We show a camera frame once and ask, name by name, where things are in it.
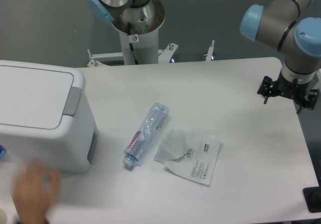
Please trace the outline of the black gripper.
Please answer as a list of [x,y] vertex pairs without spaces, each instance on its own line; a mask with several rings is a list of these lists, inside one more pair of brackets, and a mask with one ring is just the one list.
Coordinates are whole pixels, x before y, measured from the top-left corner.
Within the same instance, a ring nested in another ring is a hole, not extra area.
[[264,98],[264,104],[267,104],[270,97],[293,99],[298,106],[296,113],[300,114],[303,109],[313,110],[318,99],[317,89],[311,89],[306,95],[308,85],[309,83],[299,84],[296,78],[290,82],[280,73],[275,82],[270,77],[264,76],[257,94]]

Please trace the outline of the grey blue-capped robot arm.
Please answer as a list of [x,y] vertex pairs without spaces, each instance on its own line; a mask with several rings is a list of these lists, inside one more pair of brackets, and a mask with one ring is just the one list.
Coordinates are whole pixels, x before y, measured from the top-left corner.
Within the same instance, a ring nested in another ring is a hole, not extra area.
[[[299,109],[313,109],[318,91],[309,83],[320,69],[320,19],[300,19],[313,0],[271,0],[252,5],[240,24],[242,35],[285,55],[277,80],[264,77],[258,94],[265,100],[281,96]],[[165,20],[159,0],[87,0],[92,13],[119,32],[126,65],[170,60],[169,51],[158,52],[158,31]]]

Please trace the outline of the blurred human hand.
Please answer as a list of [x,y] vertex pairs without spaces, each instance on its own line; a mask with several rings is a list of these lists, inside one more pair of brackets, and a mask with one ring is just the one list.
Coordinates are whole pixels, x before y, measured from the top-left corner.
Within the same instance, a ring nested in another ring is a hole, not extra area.
[[47,215],[60,196],[60,172],[28,163],[15,176],[11,196],[18,223],[49,223]]

